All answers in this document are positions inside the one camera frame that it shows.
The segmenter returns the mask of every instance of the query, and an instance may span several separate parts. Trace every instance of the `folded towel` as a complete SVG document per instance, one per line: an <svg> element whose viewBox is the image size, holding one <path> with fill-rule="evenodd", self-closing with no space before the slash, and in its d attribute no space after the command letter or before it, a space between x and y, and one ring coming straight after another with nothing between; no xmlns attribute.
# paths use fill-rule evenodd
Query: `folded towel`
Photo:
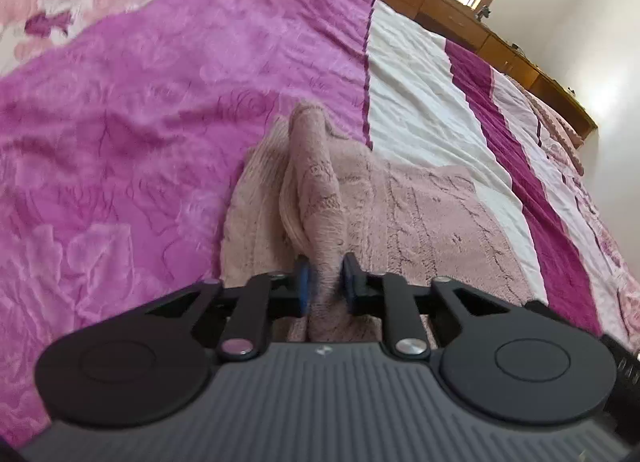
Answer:
<svg viewBox="0 0 640 462"><path fill-rule="evenodd" d="M349 315L337 290L347 251L366 271L410 283L448 275L516 305L531 298L465 168L384 161L340 134L322 106L305 102L288 125L277 119L247 158L226 215L222 277L240 285L287 271L305 254L318 270L318 291L289 340L371 341L380 324Z"/></svg>

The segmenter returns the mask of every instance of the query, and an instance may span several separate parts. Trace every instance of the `magenta stripe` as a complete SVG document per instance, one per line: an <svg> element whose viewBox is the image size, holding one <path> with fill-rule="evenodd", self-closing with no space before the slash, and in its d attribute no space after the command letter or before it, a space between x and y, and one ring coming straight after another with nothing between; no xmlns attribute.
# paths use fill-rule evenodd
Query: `magenta stripe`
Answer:
<svg viewBox="0 0 640 462"><path fill-rule="evenodd" d="M369 11L369 22L367 22L367 32L364 38L364 44L362 46L362 52L364 54L364 72L365 72L365 81L364 81L364 103L362 104L362 134L366 139L366 145L369 147L369 150L373 150L373 141L371 141L371 125L369 125L369 104L370 104L370 95L369 95L369 83L371 80L371 74L369 73L369 54L367 54L367 46L369 45L369 33L371 31L371 22L373 20L373 6L375 5L376 0L371 0L371 9Z"/></svg>
<svg viewBox="0 0 640 462"><path fill-rule="evenodd" d="M490 65L452 42L447 41L445 50L451 62L454 85L465 93L469 107L480 121L488 148L511 176L511 189L522 202L549 306L578 327L601 334L589 276L578 249L566 235L521 144L511 134L493 101Z"/></svg>

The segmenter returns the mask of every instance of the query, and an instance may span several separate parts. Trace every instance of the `circular black pad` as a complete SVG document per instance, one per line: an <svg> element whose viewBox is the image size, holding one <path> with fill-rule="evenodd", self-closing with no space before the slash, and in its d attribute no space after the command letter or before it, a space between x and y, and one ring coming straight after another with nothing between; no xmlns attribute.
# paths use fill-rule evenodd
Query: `circular black pad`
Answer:
<svg viewBox="0 0 640 462"><path fill-rule="evenodd" d="M604 405L616 367L590 334L532 312L473 317L440 373L472 407L520 424L571 422Z"/></svg>
<svg viewBox="0 0 640 462"><path fill-rule="evenodd" d="M49 346L36 364L40 397L55 418L127 428L175 413L209 375L204 350L164 317L113 319Z"/></svg>

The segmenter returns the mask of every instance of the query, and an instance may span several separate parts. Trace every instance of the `magenta blanket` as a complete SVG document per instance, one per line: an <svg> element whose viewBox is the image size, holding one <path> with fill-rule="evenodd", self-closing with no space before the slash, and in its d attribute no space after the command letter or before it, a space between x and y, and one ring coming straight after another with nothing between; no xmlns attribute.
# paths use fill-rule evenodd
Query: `magenta blanket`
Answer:
<svg viewBox="0 0 640 462"><path fill-rule="evenodd" d="M0 434L47 422L56 337L219 274L222 223L270 120L318 99L368 141L372 0L155 0L0 80Z"/></svg>

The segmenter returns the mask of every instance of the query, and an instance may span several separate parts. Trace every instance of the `metal pin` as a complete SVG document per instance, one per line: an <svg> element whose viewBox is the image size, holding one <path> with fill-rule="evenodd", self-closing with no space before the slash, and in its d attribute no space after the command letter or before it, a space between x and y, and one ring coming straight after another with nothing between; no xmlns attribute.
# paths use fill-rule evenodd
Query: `metal pin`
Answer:
<svg viewBox="0 0 640 462"><path fill-rule="evenodd" d="M407 337L396 343L396 350L407 356L418 356L428 348L427 343L415 337Z"/></svg>
<svg viewBox="0 0 640 462"><path fill-rule="evenodd" d="M227 339L222 344L221 348L225 354L230 354L233 356L244 356L254 350L254 344L251 343L251 341L249 341L248 339L238 337Z"/></svg>

